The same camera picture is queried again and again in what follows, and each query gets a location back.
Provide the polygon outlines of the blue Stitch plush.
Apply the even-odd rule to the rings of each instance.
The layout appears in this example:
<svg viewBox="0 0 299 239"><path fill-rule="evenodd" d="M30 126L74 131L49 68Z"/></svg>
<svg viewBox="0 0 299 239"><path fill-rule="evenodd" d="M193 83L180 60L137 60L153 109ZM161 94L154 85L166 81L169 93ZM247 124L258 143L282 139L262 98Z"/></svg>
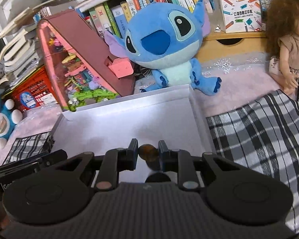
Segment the blue Stitch plush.
<svg viewBox="0 0 299 239"><path fill-rule="evenodd" d="M141 92L188 84L214 96L222 79L204 77L195 58L209 33L204 0L198 0L193 11L173 3L153 2L132 17L123 38L109 31L104 38L112 55L152 71L154 84Z"/></svg>

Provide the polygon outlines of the Doraemon plush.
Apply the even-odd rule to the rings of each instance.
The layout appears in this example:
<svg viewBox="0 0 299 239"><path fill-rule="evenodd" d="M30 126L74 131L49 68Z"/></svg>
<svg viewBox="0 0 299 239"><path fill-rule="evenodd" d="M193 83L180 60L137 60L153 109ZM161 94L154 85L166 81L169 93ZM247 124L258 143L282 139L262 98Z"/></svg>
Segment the Doraemon plush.
<svg viewBox="0 0 299 239"><path fill-rule="evenodd" d="M3 103L0 98L0 150L6 146L16 124L23 119L23 114L20 110L14 109L14 105L12 99Z"/></svg>

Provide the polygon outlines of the black makeup brush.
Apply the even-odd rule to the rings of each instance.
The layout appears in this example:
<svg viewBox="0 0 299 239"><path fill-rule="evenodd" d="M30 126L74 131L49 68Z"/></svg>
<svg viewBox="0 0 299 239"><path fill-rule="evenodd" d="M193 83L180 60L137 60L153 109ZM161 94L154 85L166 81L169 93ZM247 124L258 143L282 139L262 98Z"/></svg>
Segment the black makeup brush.
<svg viewBox="0 0 299 239"><path fill-rule="evenodd" d="M150 144L141 145L138 148L139 157L145 160L147 166L153 171L161 171L158 150Z"/></svg>

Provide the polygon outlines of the black white plaid cloth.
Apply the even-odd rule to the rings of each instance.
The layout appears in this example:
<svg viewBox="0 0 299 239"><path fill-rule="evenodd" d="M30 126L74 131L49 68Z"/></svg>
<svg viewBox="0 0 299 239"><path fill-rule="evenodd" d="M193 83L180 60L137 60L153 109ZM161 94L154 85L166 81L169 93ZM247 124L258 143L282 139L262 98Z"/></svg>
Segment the black white plaid cloth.
<svg viewBox="0 0 299 239"><path fill-rule="evenodd" d="M277 90L205 119L214 151L191 155L198 192L139 155L97 192L84 152L11 184L2 238L299 238L299 102ZM171 182L145 183L156 172Z"/></svg>

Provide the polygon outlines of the label printer box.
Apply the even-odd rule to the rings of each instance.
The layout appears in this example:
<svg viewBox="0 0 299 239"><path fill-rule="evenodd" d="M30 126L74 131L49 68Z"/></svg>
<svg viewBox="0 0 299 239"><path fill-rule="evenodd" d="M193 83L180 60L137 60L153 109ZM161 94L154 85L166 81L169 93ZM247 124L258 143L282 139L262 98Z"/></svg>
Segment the label printer box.
<svg viewBox="0 0 299 239"><path fill-rule="evenodd" d="M214 32L239 33L263 30L259 0L213 0Z"/></svg>

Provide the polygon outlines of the stack of books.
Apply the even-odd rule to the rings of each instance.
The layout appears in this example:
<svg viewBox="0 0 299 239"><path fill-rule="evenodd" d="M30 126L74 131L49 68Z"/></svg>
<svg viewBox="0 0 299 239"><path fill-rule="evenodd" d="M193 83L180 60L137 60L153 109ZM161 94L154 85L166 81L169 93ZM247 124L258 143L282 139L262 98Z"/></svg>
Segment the stack of books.
<svg viewBox="0 0 299 239"><path fill-rule="evenodd" d="M0 40L12 36L11 40L0 51L0 85L18 79L23 70L31 68L40 57L36 52L36 16L47 5L60 0L17 0L15 9L19 12L9 20L0 32Z"/></svg>

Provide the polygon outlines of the red plastic crate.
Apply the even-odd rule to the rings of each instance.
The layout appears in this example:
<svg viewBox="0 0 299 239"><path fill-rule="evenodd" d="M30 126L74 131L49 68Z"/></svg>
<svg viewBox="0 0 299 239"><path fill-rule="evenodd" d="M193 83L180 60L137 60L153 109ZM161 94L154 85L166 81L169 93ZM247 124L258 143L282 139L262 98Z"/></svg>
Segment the red plastic crate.
<svg viewBox="0 0 299 239"><path fill-rule="evenodd" d="M44 66L35 70L7 96L22 113L36 107L57 104L54 89Z"/></svg>

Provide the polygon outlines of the black round lid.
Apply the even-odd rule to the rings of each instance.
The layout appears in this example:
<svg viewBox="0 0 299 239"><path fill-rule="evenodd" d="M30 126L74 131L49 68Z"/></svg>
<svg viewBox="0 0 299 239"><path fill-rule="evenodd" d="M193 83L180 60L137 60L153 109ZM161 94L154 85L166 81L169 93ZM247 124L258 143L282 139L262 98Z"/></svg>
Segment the black round lid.
<svg viewBox="0 0 299 239"><path fill-rule="evenodd" d="M145 183L164 183L171 182L171 178L161 172L151 173L145 180Z"/></svg>

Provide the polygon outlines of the pink triangular diorama house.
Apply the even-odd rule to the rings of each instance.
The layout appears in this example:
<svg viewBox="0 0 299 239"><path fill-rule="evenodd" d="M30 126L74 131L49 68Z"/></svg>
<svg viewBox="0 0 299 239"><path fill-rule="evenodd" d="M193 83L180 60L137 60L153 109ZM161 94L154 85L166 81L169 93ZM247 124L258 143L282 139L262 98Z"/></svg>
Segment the pink triangular diorama house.
<svg viewBox="0 0 299 239"><path fill-rule="evenodd" d="M36 28L45 67L63 110L132 95L134 64L108 45L75 11L43 18Z"/></svg>

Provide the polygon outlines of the brown haired doll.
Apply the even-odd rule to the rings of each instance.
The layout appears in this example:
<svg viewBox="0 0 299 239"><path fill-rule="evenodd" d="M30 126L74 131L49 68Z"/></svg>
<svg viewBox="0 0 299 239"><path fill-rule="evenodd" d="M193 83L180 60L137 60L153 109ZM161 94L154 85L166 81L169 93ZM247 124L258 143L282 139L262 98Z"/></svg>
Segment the brown haired doll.
<svg viewBox="0 0 299 239"><path fill-rule="evenodd" d="M267 10L269 75L291 95L299 82L299 0L272 0Z"/></svg>

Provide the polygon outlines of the wooden drawer box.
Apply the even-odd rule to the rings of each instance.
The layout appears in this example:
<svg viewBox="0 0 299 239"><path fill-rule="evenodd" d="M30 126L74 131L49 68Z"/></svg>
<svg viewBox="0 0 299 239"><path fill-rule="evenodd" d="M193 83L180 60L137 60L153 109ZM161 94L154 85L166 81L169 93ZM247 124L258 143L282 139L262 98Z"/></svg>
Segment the wooden drawer box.
<svg viewBox="0 0 299 239"><path fill-rule="evenodd" d="M260 32L220 33L213 32L203 39L196 54L201 62L250 52L266 51L266 35Z"/></svg>

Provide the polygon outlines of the white cardboard box tray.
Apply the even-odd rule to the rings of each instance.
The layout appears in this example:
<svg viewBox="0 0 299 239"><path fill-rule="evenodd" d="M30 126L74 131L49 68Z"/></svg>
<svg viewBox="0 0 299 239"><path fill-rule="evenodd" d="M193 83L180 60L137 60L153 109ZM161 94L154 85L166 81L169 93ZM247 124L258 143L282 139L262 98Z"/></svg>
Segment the white cardboard box tray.
<svg viewBox="0 0 299 239"><path fill-rule="evenodd" d="M84 106L64 112L52 129L53 151L63 149L69 158L80 153L104 155L110 149L139 145L183 149L193 156L214 151L204 115L194 90L188 86L166 88Z"/></svg>

